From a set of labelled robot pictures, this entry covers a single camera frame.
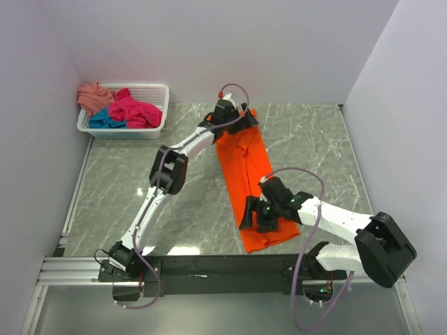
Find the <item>orange t shirt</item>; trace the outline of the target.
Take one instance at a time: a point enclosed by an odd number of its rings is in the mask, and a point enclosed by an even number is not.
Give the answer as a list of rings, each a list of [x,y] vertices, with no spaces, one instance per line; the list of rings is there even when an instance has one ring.
[[[230,203],[236,223],[242,222],[246,198],[258,197],[258,186],[262,177],[272,172],[261,132],[257,126],[234,135],[225,132],[217,140],[217,156],[226,182]],[[300,234],[297,224],[279,219],[279,228],[274,232],[257,232],[257,225],[241,230],[240,236],[245,251],[252,253],[269,246],[281,244]]]

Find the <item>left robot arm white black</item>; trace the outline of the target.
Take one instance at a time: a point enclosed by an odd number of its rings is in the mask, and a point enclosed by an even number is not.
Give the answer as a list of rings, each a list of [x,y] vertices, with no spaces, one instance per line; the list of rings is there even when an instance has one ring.
[[[235,135],[257,125],[247,103],[237,107],[233,101],[221,98],[188,137],[172,147],[159,148],[145,200],[132,224],[108,252],[109,264],[118,276],[130,281],[139,274],[140,251],[167,202],[183,188],[189,161],[224,134]]]

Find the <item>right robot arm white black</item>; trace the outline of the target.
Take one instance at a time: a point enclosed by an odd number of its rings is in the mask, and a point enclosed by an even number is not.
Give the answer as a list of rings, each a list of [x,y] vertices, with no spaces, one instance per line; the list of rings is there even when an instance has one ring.
[[[354,271],[376,284],[391,288],[417,252],[387,213],[359,214],[321,201],[300,191],[292,193],[278,177],[263,178],[261,194],[246,198],[239,228],[257,233],[278,232],[281,220],[316,226],[346,241],[337,245],[320,241],[304,255],[304,269],[313,278],[332,271]]]

